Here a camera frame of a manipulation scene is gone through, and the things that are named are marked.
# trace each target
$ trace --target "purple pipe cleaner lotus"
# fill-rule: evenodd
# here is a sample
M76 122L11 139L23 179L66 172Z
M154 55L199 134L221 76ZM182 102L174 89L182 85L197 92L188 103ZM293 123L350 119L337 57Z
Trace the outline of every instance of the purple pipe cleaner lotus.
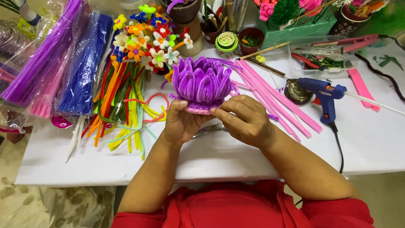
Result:
M232 88L232 70L224 70L222 63L213 59L200 57L194 62L191 57L186 61L181 58L173 70L172 84L177 96L169 93L169 97L188 100L185 110L190 113L210 115L209 110L219 107Z

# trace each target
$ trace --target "hot glue gun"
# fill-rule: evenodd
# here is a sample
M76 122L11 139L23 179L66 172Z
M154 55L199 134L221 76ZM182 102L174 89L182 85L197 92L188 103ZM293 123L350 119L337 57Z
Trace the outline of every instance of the hot glue gun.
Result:
M313 103L322 106L323 115L321 122L324 124L333 123L336 119L335 102L333 100L341 99L347 91L346 87L341 85L333 87L330 85L330 82L306 77L299 78L297 84L316 95Z

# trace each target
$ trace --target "woman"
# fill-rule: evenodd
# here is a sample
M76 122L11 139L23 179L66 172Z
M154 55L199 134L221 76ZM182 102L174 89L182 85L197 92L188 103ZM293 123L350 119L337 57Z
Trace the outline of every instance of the woman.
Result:
M131 180L113 228L370 228L367 205L339 172L297 143L268 119L266 109L246 95L225 101L212 115L184 111L187 101L173 101L166 127ZM185 187L167 196L175 179L180 148L213 118L230 135L257 147L293 192L301 210L276 180L214 183L198 191Z

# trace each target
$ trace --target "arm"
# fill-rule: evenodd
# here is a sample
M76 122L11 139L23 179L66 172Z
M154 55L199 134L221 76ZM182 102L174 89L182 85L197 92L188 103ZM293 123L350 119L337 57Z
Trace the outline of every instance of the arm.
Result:
M165 129L125 190L118 212L152 213L161 209L173 188L181 146L214 118L187 113L186 107L187 101L171 103Z
M302 198L336 200L357 196L344 176L270 123L266 109L255 99L234 96L211 112L232 137L260 149L291 190Z

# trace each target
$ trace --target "brown pipe cleaner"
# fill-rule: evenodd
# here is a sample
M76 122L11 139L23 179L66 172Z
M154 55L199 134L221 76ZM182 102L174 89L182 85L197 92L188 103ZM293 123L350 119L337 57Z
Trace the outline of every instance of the brown pipe cleaner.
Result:
M389 76L388 74L384 74L383 72L381 72L381 71L379 71L379 70L377 70L377 69L374 69L374 68L371 66L371 63L370 63L366 58L364 58L363 56L361 56L361 55L359 55L359 54L357 54L357 53L354 53L354 55L357 56L359 59L363 60L363 62L365 62L365 63L367 64L367 67L368 67L368 69L369 69L370 71L372 71L373 73L376 73L376 74L378 74L378 75L381 75L381 76L383 76L383 77L388 78L388 79L391 81L391 83L394 85L394 89L395 89L395 92L396 92L396 94L398 95L398 97L399 97L403 102L405 102L405 97L402 95L401 91L399 90L399 86L398 86L397 82L395 81L395 79L394 79L393 77Z

